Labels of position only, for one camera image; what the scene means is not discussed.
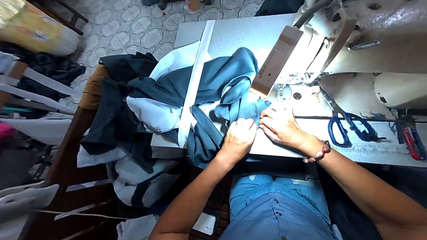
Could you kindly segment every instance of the hand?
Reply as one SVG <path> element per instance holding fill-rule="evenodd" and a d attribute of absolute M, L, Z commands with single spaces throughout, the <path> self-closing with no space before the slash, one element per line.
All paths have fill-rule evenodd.
<path fill-rule="evenodd" d="M 216 161 L 233 168 L 254 143 L 257 125 L 253 119 L 240 118 L 233 122 L 225 135 L 224 143 L 216 155 Z"/>
<path fill-rule="evenodd" d="M 321 142 L 315 136 L 299 128 L 292 108 L 285 109 L 283 106 L 271 104 L 261 112 L 260 118 L 260 128 L 276 143 L 299 149 L 305 153 L 311 153 L 306 148 L 314 149 L 314 145 Z"/>

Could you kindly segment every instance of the red tool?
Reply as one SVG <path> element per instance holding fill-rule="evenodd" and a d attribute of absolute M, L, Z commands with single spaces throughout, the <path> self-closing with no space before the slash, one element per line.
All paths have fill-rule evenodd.
<path fill-rule="evenodd" d="M 407 127 L 403 128 L 403 135 L 406 142 L 406 145 L 408 147 L 409 153 L 411 154 L 412 158 L 415 160 L 422 160 L 421 156 L 418 154 L 417 149 L 415 148 L 415 140 L 412 137 L 411 132 Z"/>

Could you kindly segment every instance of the cable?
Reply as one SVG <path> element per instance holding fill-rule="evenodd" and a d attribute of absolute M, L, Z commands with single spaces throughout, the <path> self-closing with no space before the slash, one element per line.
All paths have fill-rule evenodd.
<path fill-rule="evenodd" d="M 55 212 L 55 211 L 48 211 L 48 210 L 38 210 L 39 212 L 42 213 L 48 213 L 48 214 L 64 214 L 65 212 Z M 80 215 L 80 216 L 94 216 L 94 217 L 105 217 L 105 218 L 112 218 L 112 219 L 125 219 L 125 220 L 130 220 L 130 218 L 125 218 L 125 217 L 110 217 L 110 216 L 105 216 L 105 215 L 101 215 L 101 214 L 71 214 L 71 215 Z"/>
<path fill-rule="evenodd" d="M 316 4 L 314 4 L 311 8 L 309 8 L 305 13 L 303 13 L 299 19 L 295 22 L 294 27 L 297 27 L 300 29 L 302 25 L 307 21 L 309 18 L 311 18 L 318 10 L 321 10 L 322 8 L 325 8 L 331 4 L 333 0 L 323 0 Z"/>

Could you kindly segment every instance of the person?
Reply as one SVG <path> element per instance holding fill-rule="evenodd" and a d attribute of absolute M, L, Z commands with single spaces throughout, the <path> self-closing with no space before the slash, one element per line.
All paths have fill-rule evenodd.
<path fill-rule="evenodd" d="M 292 110 L 271 105 L 260 128 L 275 143 L 314 157 L 325 143 L 298 126 Z M 188 239 L 218 182 L 251 147 L 257 125 L 239 119 L 227 131 L 216 157 L 169 205 L 150 239 Z M 384 240 L 427 239 L 427 209 L 352 160 L 331 149 L 315 161 L 374 222 Z M 267 175 L 235 176 L 230 191 L 230 225 L 221 238 L 337 239 L 318 179 L 295 181 Z"/>

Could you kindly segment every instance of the jeans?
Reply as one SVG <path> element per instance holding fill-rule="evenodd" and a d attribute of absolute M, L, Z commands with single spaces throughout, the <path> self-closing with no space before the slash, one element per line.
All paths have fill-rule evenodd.
<path fill-rule="evenodd" d="M 248 204 L 266 193 L 282 193 L 302 203 L 320 216 L 328 225 L 328 205 L 317 172 L 306 174 L 305 180 L 270 175 L 236 175 L 230 191 L 230 222 Z"/>

